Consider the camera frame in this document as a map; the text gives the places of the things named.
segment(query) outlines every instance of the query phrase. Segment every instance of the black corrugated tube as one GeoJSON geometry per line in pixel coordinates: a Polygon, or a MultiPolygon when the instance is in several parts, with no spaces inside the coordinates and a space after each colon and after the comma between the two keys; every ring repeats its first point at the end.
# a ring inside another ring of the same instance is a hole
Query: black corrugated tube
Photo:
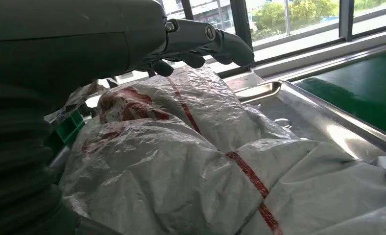
{"type": "Polygon", "coordinates": [[[33,92],[0,84],[0,234],[75,233],[79,217],[63,206],[46,166],[45,105],[33,92]]]}

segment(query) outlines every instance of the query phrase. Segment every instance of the plastic wrapping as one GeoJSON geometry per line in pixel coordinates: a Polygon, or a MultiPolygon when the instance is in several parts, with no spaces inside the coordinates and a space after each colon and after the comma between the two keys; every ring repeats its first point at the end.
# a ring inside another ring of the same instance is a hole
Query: plastic wrapping
{"type": "Polygon", "coordinates": [[[98,107],[60,186],[123,234],[386,234],[386,157],[300,140],[208,68],[117,87],[98,107]]]}
{"type": "Polygon", "coordinates": [[[58,125],[70,117],[72,113],[75,112],[89,96],[97,93],[102,94],[105,91],[106,88],[102,85],[99,85],[97,81],[92,82],[86,86],[79,87],[71,93],[68,101],[61,109],[46,115],[45,120],[52,125],[58,125]]]}

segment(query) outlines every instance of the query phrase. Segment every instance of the red stripe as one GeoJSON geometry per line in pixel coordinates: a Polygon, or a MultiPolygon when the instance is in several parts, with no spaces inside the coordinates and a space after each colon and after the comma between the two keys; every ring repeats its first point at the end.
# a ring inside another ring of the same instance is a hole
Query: red stripe
{"type": "MultiPolygon", "coordinates": [[[[229,152],[226,154],[226,156],[236,162],[236,164],[241,168],[241,170],[257,188],[261,196],[265,199],[268,196],[269,191],[258,178],[257,174],[255,174],[255,172],[252,170],[252,168],[239,156],[239,154],[235,152],[229,152]]],[[[261,214],[262,218],[264,218],[266,224],[269,226],[274,235],[283,234],[283,231],[281,230],[278,221],[274,218],[274,216],[271,214],[271,212],[264,203],[261,203],[260,207],[258,208],[258,211],[261,214]]]]}
{"type": "Polygon", "coordinates": [[[202,133],[200,132],[199,127],[198,127],[197,124],[196,124],[196,121],[195,121],[194,118],[193,118],[192,113],[190,112],[189,108],[187,107],[187,104],[183,101],[183,97],[181,96],[178,87],[176,86],[176,84],[175,84],[169,77],[167,77],[167,81],[169,81],[169,83],[170,83],[171,86],[173,87],[174,93],[176,94],[176,97],[178,98],[179,103],[181,104],[181,107],[183,107],[183,110],[184,110],[184,112],[186,113],[186,116],[187,116],[187,118],[189,119],[190,123],[192,124],[193,128],[194,128],[195,131],[197,131],[199,134],[202,134],[202,133]]]}

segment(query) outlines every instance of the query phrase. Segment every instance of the green foliage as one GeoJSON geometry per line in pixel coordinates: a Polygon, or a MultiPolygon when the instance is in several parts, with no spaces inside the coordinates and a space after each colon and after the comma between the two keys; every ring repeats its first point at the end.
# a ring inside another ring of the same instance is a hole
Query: green foliage
{"type": "MultiPolygon", "coordinates": [[[[324,17],[334,15],[337,4],[333,0],[294,0],[289,2],[290,27],[297,30],[321,22],[324,17]]],[[[253,40],[285,33],[286,18],[284,5],[267,2],[255,13],[253,40]]]]}
{"type": "Polygon", "coordinates": [[[290,4],[291,30],[320,23],[324,17],[332,16],[336,7],[330,0],[294,0],[290,4]]]}
{"type": "Polygon", "coordinates": [[[355,11],[371,9],[384,2],[386,0],[355,0],[355,11]]]}
{"type": "Polygon", "coordinates": [[[255,26],[258,30],[265,31],[285,31],[285,9],[284,5],[279,3],[267,2],[255,14],[255,26]]]}

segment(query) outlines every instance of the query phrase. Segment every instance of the screw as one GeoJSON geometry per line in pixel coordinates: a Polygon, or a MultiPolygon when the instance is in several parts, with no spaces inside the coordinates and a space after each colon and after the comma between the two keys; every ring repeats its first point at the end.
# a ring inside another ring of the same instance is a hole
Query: screw
{"type": "Polygon", "coordinates": [[[206,26],[206,37],[210,40],[213,41],[216,37],[216,32],[215,29],[212,26],[206,26]]]}
{"type": "Polygon", "coordinates": [[[167,22],[166,23],[166,31],[167,32],[173,32],[174,30],[176,29],[176,27],[174,26],[174,24],[172,22],[167,22]]]}

